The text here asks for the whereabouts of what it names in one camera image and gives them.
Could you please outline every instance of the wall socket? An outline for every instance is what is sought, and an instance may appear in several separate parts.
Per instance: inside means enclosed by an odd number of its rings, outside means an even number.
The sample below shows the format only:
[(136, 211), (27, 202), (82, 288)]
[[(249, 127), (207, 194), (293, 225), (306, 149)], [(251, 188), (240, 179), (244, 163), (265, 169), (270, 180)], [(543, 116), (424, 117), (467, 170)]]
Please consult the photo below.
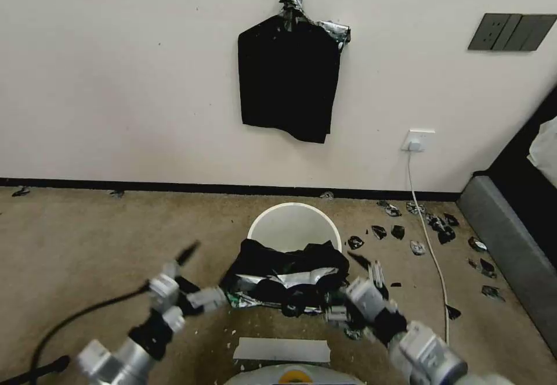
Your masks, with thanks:
[(510, 16), (507, 13), (486, 13), (468, 49), (491, 50)]
[(419, 149), (413, 151), (425, 151), (431, 144), (431, 139), (434, 135), (434, 129), (410, 129), (400, 149), (409, 151), (408, 147), (411, 142), (419, 142)]

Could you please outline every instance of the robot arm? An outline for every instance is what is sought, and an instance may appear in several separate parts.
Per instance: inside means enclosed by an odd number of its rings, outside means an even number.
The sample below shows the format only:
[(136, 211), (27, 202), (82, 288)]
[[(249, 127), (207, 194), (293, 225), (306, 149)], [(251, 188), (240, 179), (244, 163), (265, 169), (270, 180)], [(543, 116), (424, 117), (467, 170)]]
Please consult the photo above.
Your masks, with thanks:
[(356, 279), (346, 295), (409, 383), (454, 384), (466, 375), (466, 362), (429, 327), (417, 321), (407, 323), (396, 304), (384, 299), (373, 280)]
[(132, 328), (120, 349), (111, 353), (97, 340), (79, 354), (78, 362), (90, 384), (142, 385), (166, 346), (184, 327), (184, 317), (212, 311), (228, 301), (218, 288), (199, 288), (178, 275), (180, 258), (164, 266), (150, 281), (149, 318)]
[(408, 323), (396, 303), (387, 300), (380, 263), (370, 263), (368, 272), (368, 279), (357, 278), (346, 289), (344, 312), (338, 307), (326, 312), (328, 321), (368, 329), (388, 349), (391, 363), (410, 384), (512, 385), (497, 375), (469, 375), (468, 364), (431, 328), (418, 321)]

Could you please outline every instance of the crumpled aluminum foil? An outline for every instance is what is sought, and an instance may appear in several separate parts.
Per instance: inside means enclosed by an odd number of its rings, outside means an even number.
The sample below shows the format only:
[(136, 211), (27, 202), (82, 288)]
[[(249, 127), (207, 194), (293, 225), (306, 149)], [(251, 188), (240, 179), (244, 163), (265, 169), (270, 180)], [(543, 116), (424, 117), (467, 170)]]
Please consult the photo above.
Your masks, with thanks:
[[(268, 307), (268, 308), (278, 308), (278, 309), (281, 308), (280, 304), (259, 301), (243, 292), (235, 292), (235, 293), (227, 292), (226, 297), (228, 298), (228, 301), (230, 302), (232, 308), (251, 308), (251, 307), (259, 307), (259, 306)], [(303, 311), (305, 314), (323, 313), (321, 308), (317, 308), (317, 307), (306, 307)]]
[(274, 282), (280, 283), (281, 285), (284, 285), (284, 287), (288, 289), (296, 285), (315, 285), (322, 277), (332, 275), (337, 272), (337, 268), (319, 268), (312, 270), (311, 272), (298, 272), (294, 274), (268, 276), (266, 278), (252, 275), (237, 276), (242, 280), (248, 283), (253, 283), (255, 285), (265, 279), (272, 280)]
[(339, 51), (342, 51), (344, 46), (350, 42), (350, 27), (347, 25), (334, 23), (332, 21), (312, 21), (308, 18), (308, 16), (302, 9), (302, 1), (303, 0), (280, 0), (280, 3), (284, 4), (282, 15), (285, 21), (287, 21), (287, 23), (285, 24), (285, 28), (287, 30), (292, 30), (291, 21), (293, 20), (294, 16), (289, 14), (288, 10), (298, 10), (306, 21), (323, 28), (327, 32), (327, 34), (329, 34), (329, 36), (338, 43)]

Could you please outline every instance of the black trash bag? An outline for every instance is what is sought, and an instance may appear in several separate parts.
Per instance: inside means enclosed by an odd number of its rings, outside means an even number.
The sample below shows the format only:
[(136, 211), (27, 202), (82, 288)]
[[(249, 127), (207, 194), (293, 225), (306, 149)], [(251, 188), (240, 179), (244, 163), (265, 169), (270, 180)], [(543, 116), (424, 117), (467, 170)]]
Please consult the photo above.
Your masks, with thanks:
[(281, 308), (286, 316), (319, 314), (348, 283), (349, 263), (330, 241), (282, 253), (255, 240), (240, 253), (219, 286), (234, 308)]
[(302, 0), (238, 36), (242, 122), (324, 143), (350, 29), (310, 20)]

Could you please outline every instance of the black garment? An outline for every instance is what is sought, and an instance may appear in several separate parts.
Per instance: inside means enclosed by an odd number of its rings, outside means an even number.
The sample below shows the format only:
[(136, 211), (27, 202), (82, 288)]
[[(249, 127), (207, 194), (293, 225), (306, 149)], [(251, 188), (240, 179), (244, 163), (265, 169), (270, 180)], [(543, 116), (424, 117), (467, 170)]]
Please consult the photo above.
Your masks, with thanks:
[[(253, 284), (238, 277), (249, 275), (268, 278), (310, 272), (319, 268), (336, 268), (338, 271), (323, 276), (315, 285), (304, 283), (289, 288), (270, 279)], [(246, 239), (242, 241), (238, 257), (219, 286), (226, 292), (231, 303), (244, 294), (259, 301), (260, 305), (282, 308), (286, 316), (299, 316), (306, 307), (325, 306), (326, 296), (336, 293), (346, 284), (348, 268), (348, 259), (331, 242), (308, 244), (303, 250), (282, 253), (264, 247), (255, 240)]]
[(322, 27), (291, 12), (290, 22), (273, 16), (238, 37), (242, 122), (324, 143), (331, 132), (341, 53)]

